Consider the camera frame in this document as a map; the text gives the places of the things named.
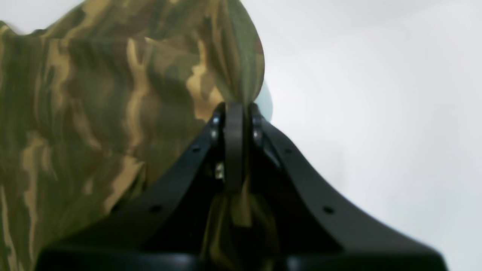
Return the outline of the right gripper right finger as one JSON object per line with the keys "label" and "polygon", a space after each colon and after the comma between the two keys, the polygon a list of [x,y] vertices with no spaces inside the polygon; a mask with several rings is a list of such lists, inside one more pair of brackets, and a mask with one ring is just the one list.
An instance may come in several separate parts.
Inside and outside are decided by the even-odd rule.
{"label": "right gripper right finger", "polygon": [[443,256],[362,211],[316,172],[258,106],[235,106],[235,161],[272,211],[276,271],[446,271]]}

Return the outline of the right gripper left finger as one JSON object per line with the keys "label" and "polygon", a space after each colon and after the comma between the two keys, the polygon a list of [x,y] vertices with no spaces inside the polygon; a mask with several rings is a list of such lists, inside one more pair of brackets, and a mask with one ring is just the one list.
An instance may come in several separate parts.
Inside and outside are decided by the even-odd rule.
{"label": "right gripper left finger", "polygon": [[225,103],[174,165],[106,218],[45,247],[38,271],[208,271],[200,255],[224,157]]}

